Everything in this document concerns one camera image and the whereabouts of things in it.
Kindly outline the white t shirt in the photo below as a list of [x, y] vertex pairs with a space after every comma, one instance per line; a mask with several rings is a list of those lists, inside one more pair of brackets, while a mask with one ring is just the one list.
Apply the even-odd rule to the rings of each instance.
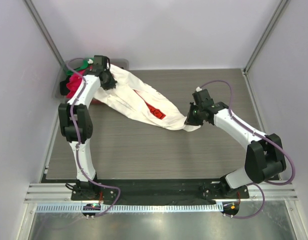
[[192, 132], [201, 126], [186, 125], [186, 116], [164, 95], [141, 81], [131, 72], [112, 65], [110, 72], [117, 81], [110, 90], [99, 88], [94, 98], [129, 119], [170, 131]]

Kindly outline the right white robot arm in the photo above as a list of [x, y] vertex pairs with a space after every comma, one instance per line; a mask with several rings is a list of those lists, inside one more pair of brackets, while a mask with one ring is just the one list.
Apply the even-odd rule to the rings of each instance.
[[286, 170], [286, 160], [280, 151], [282, 141], [276, 134], [267, 135], [242, 121], [222, 102], [207, 107], [191, 102], [185, 124], [214, 125], [235, 139], [246, 151], [244, 166], [220, 178], [219, 191], [230, 198], [238, 189], [249, 184], [259, 184]]

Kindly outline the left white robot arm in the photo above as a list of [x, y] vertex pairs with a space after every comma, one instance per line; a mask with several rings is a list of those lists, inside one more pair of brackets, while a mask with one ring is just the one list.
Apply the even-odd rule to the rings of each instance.
[[68, 70], [81, 78], [81, 83], [73, 97], [58, 107], [61, 134], [72, 149], [77, 170], [72, 198], [116, 202], [121, 190], [118, 187], [97, 182], [90, 149], [94, 128], [89, 106], [99, 88], [113, 89], [117, 81], [110, 72], [111, 63], [108, 57], [95, 56], [87, 62], [90, 67], [84, 73], [79, 73], [69, 63], [66, 64]]

